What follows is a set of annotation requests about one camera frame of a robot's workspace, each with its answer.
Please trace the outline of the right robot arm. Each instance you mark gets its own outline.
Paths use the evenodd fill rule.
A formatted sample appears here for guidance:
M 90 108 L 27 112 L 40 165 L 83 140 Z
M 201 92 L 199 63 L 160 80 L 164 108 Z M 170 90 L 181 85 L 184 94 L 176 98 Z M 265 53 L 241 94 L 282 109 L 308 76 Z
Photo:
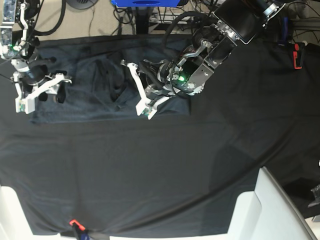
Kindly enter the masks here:
M 67 2 L 61 2 L 55 26 L 48 31 L 38 31 L 36 26 L 43 4 L 42 0 L 5 0 L 2 5 L 0 58 L 15 69 L 9 81 L 16 86 L 19 104 L 34 99 L 45 102 L 50 95 L 62 104 L 66 99 L 66 84 L 72 83 L 67 72 L 49 71 L 49 65 L 57 61 L 54 56 L 42 57 L 38 51 L 39 37 L 53 34 L 62 24 Z

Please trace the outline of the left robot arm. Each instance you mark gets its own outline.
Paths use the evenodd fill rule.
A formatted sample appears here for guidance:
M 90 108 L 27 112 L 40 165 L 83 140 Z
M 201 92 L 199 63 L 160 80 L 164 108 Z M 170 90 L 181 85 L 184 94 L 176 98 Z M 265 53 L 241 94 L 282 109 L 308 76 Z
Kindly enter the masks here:
M 174 98 L 187 98 L 203 91 L 216 69 L 238 44 L 247 45 L 286 5 L 283 0 L 226 0 L 212 13 L 187 11 L 169 25 L 161 41 L 167 59 L 136 64 L 121 61 L 136 84 L 142 103 L 155 107 Z M 179 21 L 193 17 L 200 27 L 191 44 L 181 51 L 168 47 Z

